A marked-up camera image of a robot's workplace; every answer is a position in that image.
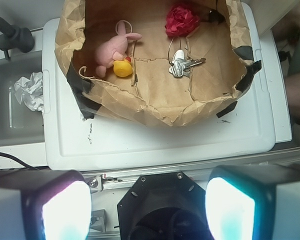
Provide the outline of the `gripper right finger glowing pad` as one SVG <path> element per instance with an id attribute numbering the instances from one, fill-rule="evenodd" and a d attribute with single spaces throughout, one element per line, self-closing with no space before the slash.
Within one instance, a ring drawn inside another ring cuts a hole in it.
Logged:
<path id="1" fill-rule="evenodd" d="M 216 240 L 300 240 L 300 164 L 219 165 L 205 211 Z"/>

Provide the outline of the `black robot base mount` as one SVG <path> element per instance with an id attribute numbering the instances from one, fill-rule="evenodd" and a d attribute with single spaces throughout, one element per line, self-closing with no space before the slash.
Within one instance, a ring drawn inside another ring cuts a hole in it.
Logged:
<path id="1" fill-rule="evenodd" d="M 122 240 L 211 240 L 205 190 L 182 171 L 141 175 L 117 204 Z"/>

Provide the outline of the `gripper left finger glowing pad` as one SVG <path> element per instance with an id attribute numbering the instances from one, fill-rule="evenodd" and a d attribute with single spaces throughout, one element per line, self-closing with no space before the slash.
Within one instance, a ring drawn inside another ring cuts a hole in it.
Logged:
<path id="1" fill-rule="evenodd" d="M 0 240 L 85 240 L 91 213 L 76 170 L 0 171 Z"/>

